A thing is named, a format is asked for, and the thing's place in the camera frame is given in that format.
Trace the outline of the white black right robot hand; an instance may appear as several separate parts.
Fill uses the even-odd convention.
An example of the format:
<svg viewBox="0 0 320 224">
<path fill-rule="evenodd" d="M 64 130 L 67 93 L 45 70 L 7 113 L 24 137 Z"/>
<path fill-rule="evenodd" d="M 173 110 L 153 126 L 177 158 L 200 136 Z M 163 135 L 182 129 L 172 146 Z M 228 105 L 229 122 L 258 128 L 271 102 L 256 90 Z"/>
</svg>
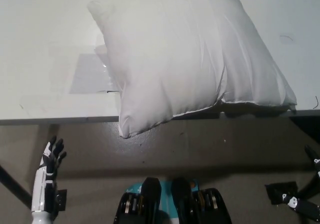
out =
<svg viewBox="0 0 320 224">
<path fill-rule="evenodd" d="M 307 156 L 313 163 L 315 168 L 315 180 L 320 182 L 320 156 L 309 146 L 306 145 L 304 150 Z M 312 203 L 296 196 L 290 196 L 288 194 L 282 194 L 282 203 L 288 205 L 293 211 L 302 216 L 315 221 L 320 222 L 320 206 L 318 204 Z"/>
</svg>

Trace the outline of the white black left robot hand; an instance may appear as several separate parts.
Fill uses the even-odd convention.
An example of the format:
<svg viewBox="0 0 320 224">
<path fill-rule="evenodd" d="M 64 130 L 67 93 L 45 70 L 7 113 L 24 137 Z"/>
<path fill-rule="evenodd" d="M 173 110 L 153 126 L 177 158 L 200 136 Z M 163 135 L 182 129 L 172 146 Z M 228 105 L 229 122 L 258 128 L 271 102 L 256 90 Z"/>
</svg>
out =
<svg viewBox="0 0 320 224">
<path fill-rule="evenodd" d="M 33 224 L 52 224 L 59 212 L 66 210 L 67 190 L 58 190 L 57 184 L 58 169 L 66 156 L 64 140 L 53 136 L 45 146 L 35 173 L 31 202 Z"/>
</svg>

